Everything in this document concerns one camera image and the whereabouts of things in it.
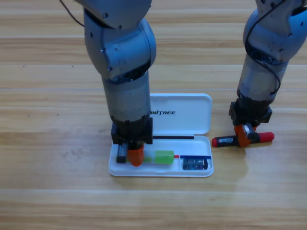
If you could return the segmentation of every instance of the wooden surface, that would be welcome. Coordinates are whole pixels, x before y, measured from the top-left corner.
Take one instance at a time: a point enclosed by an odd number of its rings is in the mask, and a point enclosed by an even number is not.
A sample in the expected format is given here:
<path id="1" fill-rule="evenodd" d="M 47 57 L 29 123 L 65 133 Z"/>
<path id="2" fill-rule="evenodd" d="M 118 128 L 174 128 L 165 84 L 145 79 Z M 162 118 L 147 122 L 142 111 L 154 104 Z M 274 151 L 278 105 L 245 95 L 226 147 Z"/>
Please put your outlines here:
<path id="1" fill-rule="evenodd" d="M 82 21 L 82 10 L 66 0 Z M 254 0 L 153 0 L 152 92 L 213 99 L 207 137 L 228 116 Z M 270 144 L 213 149 L 214 174 L 116 178 L 101 78 L 57 0 L 0 0 L 0 229 L 306 230 L 307 44 L 291 61 L 259 131 Z"/>

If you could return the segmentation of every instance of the battery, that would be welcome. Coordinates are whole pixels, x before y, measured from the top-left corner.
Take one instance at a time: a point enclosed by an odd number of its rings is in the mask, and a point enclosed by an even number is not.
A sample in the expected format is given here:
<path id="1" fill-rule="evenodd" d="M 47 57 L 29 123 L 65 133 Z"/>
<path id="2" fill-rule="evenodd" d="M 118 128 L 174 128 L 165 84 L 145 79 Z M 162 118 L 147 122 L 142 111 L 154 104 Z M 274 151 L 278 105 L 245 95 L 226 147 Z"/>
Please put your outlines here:
<path id="1" fill-rule="evenodd" d="M 252 140 L 252 144 L 270 142 L 274 140 L 275 135 L 273 133 L 257 133 L 257 138 Z M 240 146 L 237 136 L 218 137 L 212 139 L 213 147 L 228 147 L 228 146 Z"/>
<path id="2" fill-rule="evenodd" d="M 184 158 L 183 159 L 183 170 L 206 170 L 208 169 L 207 159 L 193 159 Z"/>

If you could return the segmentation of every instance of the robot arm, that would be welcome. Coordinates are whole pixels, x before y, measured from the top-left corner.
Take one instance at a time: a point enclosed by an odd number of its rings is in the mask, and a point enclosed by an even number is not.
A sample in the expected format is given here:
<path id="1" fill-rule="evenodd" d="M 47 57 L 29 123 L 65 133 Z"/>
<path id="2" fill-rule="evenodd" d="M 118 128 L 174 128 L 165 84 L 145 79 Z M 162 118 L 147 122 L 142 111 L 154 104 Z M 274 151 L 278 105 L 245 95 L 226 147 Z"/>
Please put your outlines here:
<path id="1" fill-rule="evenodd" d="M 249 18 L 243 35 L 246 59 L 238 99 L 229 115 L 236 133 L 246 142 L 260 123 L 268 123 L 274 101 L 289 60 L 307 37 L 305 0 L 256 0 L 257 9 Z"/>
<path id="2" fill-rule="evenodd" d="M 84 8 L 85 44 L 102 76 L 118 162 L 142 163 L 152 144 L 148 68 L 154 63 L 154 34 L 144 19 L 151 0 L 76 0 Z"/>

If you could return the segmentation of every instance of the red marker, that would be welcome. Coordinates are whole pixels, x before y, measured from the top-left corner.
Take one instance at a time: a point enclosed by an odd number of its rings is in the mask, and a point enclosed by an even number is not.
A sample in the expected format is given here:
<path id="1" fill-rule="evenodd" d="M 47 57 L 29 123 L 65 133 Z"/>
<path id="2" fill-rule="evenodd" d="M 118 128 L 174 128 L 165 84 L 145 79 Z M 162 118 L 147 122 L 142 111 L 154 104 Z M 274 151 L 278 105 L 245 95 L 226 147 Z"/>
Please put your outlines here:
<path id="1" fill-rule="evenodd" d="M 254 143 L 263 143 L 270 142 L 274 140 L 275 135 L 273 133 L 258 133 L 258 138 L 252 141 Z M 237 136 L 227 136 L 227 137 L 218 137 L 212 139 L 212 146 L 219 147 L 228 147 L 228 146 L 239 146 L 239 141 Z"/>

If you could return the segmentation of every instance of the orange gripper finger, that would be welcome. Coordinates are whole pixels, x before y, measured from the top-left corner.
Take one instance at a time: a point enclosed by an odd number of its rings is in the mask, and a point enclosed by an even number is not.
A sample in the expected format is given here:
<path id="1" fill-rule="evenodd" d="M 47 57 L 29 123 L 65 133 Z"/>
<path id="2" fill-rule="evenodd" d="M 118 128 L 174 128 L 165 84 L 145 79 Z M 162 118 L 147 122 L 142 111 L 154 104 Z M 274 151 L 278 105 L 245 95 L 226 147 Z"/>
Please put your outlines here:
<path id="1" fill-rule="evenodd" d="M 239 142 L 240 147 L 246 147 L 250 145 L 252 141 L 247 138 L 243 130 L 243 127 L 241 125 L 235 126 L 235 132 L 236 132 L 236 135 L 238 136 L 238 142 Z"/>
<path id="2" fill-rule="evenodd" d="M 140 166 L 144 160 L 144 145 L 139 149 L 128 150 L 127 158 L 133 166 Z"/>

